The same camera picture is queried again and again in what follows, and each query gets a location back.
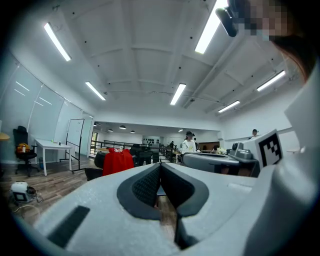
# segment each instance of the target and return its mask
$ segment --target yellow object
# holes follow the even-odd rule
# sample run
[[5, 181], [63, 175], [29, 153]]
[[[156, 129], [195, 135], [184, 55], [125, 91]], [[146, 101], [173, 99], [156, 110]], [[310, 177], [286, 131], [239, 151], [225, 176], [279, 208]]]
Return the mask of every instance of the yellow object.
[[23, 146], [25, 146], [25, 152], [30, 152], [30, 147], [28, 146], [28, 144], [26, 143], [20, 143], [17, 147], [16, 147], [16, 151], [18, 153], [23, 153]]

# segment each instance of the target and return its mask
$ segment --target white shirt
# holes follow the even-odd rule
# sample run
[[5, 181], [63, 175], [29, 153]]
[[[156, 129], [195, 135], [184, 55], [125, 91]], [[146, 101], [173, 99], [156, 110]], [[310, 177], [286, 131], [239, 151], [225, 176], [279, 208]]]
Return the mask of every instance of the white shirt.
[[197, 152], [196, 144], [193, 140], [187, 141], [185, 139], [184, 142], [182, 142], [181, 153], [184, 154], [187, 152]]

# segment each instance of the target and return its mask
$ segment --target red jacket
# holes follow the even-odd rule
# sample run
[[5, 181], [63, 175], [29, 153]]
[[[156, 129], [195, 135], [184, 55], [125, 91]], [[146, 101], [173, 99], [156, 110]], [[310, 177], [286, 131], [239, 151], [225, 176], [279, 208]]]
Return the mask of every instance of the red jacket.
[[115, 174], [134, 167], [134, 161], [129, 149], [118, 152], [116, 148], [109, 148], [104, 157], [102, 176]]

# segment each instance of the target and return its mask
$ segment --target foam surface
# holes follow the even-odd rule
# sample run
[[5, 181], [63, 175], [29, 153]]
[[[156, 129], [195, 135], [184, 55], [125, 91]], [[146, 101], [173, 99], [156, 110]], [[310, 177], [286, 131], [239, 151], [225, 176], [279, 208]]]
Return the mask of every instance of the foam surface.
[[171, 255], [179, 251], [157, 220], [132, 217], [120, 205], [118, 186], [151, 165], [87, 182], [50, 207], [34, 227], [47, 236], [76, 206], [90, 208], [66, 250], [79, 255]]
[[207, 238], [219, 229], [241, 206], [257, 181], [252, 177], [212, 173], [174, 163], [168, 165], [202, 181], [209, 189], [209, 198], [200, 212], [182, 219], [186, 233], [198, 240]]

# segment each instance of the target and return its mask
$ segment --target black rubber pad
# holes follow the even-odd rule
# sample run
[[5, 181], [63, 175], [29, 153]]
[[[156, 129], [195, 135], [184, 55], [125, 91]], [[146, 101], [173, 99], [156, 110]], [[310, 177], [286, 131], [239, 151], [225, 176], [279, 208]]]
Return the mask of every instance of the black rubber pad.
[[77, 206], [70, 214], [55, 228], [47, 237], [52, 243], [65, 248], [80, 224], [84, 221], [90, 209], [84, 206]]

